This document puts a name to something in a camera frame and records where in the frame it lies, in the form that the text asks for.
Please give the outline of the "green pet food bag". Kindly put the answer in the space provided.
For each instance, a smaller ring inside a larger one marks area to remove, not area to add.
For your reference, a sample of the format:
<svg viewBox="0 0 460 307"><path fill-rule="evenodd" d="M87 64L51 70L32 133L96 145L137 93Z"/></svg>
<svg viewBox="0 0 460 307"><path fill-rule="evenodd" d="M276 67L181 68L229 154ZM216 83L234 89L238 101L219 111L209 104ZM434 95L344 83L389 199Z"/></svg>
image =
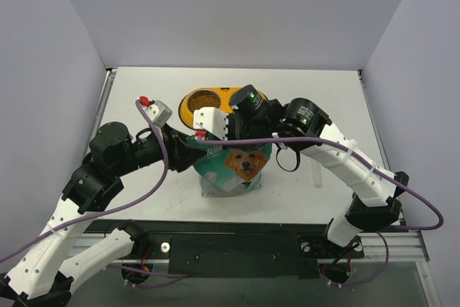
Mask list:
<svg viewBox="0 0 460 307"><path fill-rule="evenodd" d="M209 147L206 156L193 165L200 176L201 196L226 198L261 188L262 170L271 154L271 145L255 151Z"/></svg>

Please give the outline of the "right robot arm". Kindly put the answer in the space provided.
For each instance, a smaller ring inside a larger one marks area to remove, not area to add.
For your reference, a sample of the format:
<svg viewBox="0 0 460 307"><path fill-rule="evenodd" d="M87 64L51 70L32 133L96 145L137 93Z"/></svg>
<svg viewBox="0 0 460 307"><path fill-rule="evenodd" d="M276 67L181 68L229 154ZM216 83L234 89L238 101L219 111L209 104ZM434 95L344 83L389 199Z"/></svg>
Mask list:
<svg viewBox="0 0 460 307"><path fill-rule="evenodd" d="M359 233L378 232L398 220L402 204L397 197L408 175L381 168L368 158L315 103L294 98L282 105L247 85L230 96L229 106L229 139L289 139L286 147L298 157L316 161L352 189L350 205L332 218L321 237L326 254L337 256Z"/></svg>

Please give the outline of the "clear plastic scoop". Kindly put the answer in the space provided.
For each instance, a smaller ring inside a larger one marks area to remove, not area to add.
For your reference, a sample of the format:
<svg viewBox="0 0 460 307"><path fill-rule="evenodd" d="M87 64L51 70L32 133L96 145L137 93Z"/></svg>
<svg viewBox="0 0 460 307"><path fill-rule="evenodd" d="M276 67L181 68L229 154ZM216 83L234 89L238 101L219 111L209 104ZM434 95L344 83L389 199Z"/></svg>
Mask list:
<svg viewBox="0 0 460 307"><path fill-rule="evenodd" d="M314 187L321 188L323 186L321 165L313 160L311 163L311 170L312 170Z"/></svg>

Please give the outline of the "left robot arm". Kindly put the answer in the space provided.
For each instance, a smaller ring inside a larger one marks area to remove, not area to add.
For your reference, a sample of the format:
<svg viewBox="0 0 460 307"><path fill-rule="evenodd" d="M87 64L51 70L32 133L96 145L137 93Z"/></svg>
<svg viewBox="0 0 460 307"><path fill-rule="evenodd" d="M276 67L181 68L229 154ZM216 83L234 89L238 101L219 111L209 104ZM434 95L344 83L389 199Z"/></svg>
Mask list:
<svg viewBox="0 0 460 307"><path fill-rule="evenodd" d="M9 272L1 275L1 297L15 306L66 306L72 294L113 261L147 251L148 233L134 221L124 221L113 234L69 257L77 239L122 191L121 177L168 155L167 170L187 170L206 151L190 146L187 136L165 126L159 134L132 138L127 127L111 122L100 127L90 141L90 152L71 175L43 229L45 238Z"/></svg>

